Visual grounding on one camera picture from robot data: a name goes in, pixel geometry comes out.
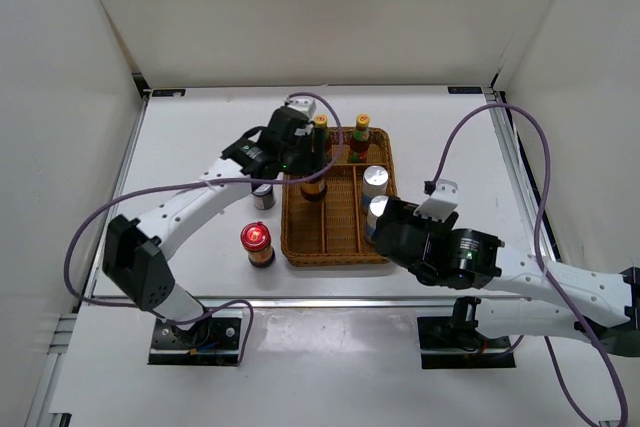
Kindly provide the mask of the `silver-cap white bottle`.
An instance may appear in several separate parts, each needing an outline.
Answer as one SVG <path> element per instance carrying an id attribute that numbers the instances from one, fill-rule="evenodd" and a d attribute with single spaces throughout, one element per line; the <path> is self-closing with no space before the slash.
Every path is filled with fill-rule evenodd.
<path id="1" fill-rule="evenodd" d="M 360 206 L 363 211 L 369 207 L 371 200 L 385 195 L 389 183 L 389 172 L 385 167 L 372 165 L 364 170 L 360 195 Z"/>
<path id="2" fill-rule="evenodd" d="M 375 244 L 373 237 L 377 230 L 378 220 L 384 214 L 389 200 L 390 197 L 387 195 L 378 195 L 369 202 L 364 226 L 364 239 L 370 245 Z"/>

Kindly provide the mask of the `red-lid sauce jar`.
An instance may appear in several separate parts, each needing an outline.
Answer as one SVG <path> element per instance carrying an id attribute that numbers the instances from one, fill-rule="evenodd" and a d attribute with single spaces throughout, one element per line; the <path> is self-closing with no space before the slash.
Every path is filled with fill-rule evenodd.
<path id="1" fill-rule="evenodd" d="M 300 184 L 301 196 L 308 202 L 321 202 L 327 193 L 327 185 L 323 176 Z"/>
<path id="2" fill-rule="evenodd" d="M 240 241 L 249 262 L 256 268 L 269 267 L 275 260 L 275 251 L 268 227 L 262 222 L 247 224 L 241 231 Z"/>

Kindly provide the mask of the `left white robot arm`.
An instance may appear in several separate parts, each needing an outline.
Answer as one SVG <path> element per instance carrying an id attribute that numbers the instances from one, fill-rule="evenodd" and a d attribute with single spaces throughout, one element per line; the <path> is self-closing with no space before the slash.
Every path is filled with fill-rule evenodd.
<path id="1" fill-rule="evenodd" d="M 169 260 L 194 233 L 233 203 L 280 174 L 310 176 L 324 166 L 313 133 L 313 100 L 276 109 L 267 125 L 249 129 L 226 147 L 194 189 L 182 187 L 134 219 L 119 215 L 107 227 L 102 270 L 141 311 L 172 323 L 188 347 L 206 342 L 205 308 L 176 281 Z"/>

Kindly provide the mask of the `yellow-cap sauce bottle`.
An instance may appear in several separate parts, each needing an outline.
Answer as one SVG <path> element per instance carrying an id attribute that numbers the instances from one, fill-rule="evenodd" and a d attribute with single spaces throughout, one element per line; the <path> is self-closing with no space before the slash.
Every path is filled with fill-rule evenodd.
<path id="1" fill-rule="evenodd" d="M 323 139 L 324 160 L 328 164 L 332 161 L 332 137 L 328 126 L 328 117 L 324 114 L 319 114 L 314 117 L 313 122 L 317 133 Z"/>
<path id="2" fill-rule="evenodd" d="M 352 163 L 364 163 L 370 145 L 370 116 L 359 114 L 351 133 L 349 143 L 348 161 Z"/>

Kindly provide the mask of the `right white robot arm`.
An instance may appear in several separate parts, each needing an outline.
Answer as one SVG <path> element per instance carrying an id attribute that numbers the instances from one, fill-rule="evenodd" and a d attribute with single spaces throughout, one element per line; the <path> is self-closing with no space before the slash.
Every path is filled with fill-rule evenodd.
<path id="1" fill-rule="evenodd" d="M 372 239 L 376 252 L 425 286 L 510 293 L 499 300 L 460 297 L 444 336 L 470 347 L 481 338 L 597 338 L 618 357 L 639 354 L 639 270 L 596 273 L 558 262 L 540 266 L 498 237 L 415 215 L 415 204 L 386 201 Z"/>

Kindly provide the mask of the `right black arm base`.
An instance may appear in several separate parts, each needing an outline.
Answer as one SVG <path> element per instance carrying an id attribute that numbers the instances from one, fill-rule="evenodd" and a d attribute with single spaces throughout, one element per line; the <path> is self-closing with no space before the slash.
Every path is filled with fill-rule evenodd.
<path id="1" fill-rule="evenodd" d="M 418 317 L 417 331 L 423 370 L 516 367 L 508 336 L 487 339 L 475 330 L 455 330 L 448 317 Z"/>

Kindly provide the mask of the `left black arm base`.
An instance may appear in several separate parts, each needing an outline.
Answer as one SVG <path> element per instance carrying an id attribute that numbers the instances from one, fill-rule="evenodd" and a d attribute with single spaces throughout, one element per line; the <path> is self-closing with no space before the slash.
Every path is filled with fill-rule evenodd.
<path id="1" fill-rule="evenodd" d="M 214 316 L 208 327 L 191 340 L 184 341 L 177 336 L 179 329 L 157 320 L 147 363 L 152 366 L 237 366 L 241 327 L 240 314 Z"/>

